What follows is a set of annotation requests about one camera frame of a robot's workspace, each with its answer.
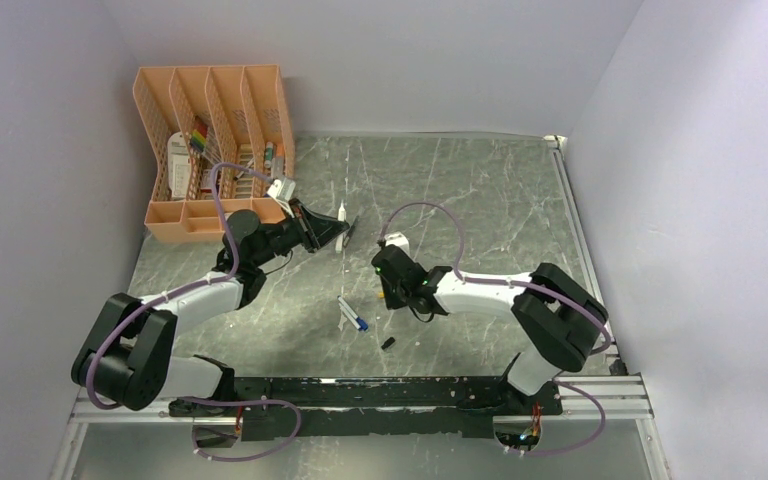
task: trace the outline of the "white wall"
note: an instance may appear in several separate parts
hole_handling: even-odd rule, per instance
[[[641,0],[105,0],[141,64],[278,63],[297,131],[568,134]]]
[[[569,163],[675,478],[768,478],[768,1],[644,2]]]
[[[0,1],[0,479],[48,477],[72,360],[132,271],[154,170],[135,73],[100,2]]]

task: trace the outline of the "gray marble table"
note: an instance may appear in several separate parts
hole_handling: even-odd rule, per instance
[[[418,322],[384,308],[370,260],[382,221],[400,205],[426,199],[450,208],[466,229],[461,267],[474,273],[530,271],[553,262],[584,284],[563,190],[539,138],[303,137],[297,141],[298,197],[312,210],[336,215],[344,200],[351,220],[363,207],[348,248],[310,255],[297,248],[286,268],[269,276],[246,308],[183,334],[176,355],[203,354],[242,376],[400,376],[500,374],[525,339],[522,328],[481,315]],[[457,234],[449,219],[416,207],[399,216],[423,266],[449,265]],[[215,244],[162,244],[145,239],[130,293],[170,289],[203,276]],[[264,271],[279,266],[270,262]],[[342,294],[369,323],[358,332],[340,315]],[[388,337],[396,343],[380,346]],[[606,375],[604,355],[581,374]]]

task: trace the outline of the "pen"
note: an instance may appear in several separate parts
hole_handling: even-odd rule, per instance
[[[343,316],[349,319],[350,322],[360,331],[365,331],[367,328],[369,328],[366,325],[366,322],[363,321],[362,318],[358,316],[357,313],[355,313],[354,310],[352,310],[352,307],[349,306],[348,303],[346,303],[345,300],[343,300],[342,295],[337,295],[337,303],[340,304],[340,311],[343,312]]]

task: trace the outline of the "black mounting bracket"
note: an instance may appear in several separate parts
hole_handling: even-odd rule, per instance
[[[460,433],[495,438],[493,417],[560,415],[558,387],[547,382],[531,397],[502,376],[383,378],[237,377],[239,400],[280,398],[302,409],[299,436],[408,435]],[[172,417],[235,417],[237,408],[204,407],[185,400],[169,404]],[[244,441],[271,440],[292,431],[296,416],[281,407],[243,413]]]

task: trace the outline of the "organizer compartment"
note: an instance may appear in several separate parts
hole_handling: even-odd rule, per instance
[[[253,159],[259,172],[292,175],[295,145],[277,65],[145,67],[137,73],[133,93],[157,164],[145,224],[159,240],[217,241],[222,236],[211,194],[201,191],[203,172],[212,164],[190,146],[196,118],[215,138],[218,152],[211,158],[235,164]],[[183,199],[171,197],[168,178],[167,142],[178,131],[191,165]],[[283,146],[284,172],[266,171],[266,142]],[[219,196],[226,213],[251,209],[264,223],[281,221],[280,206],[262,198],[266,182],[251,175],[237,179],[238,174],[231,168],[220,172]]]

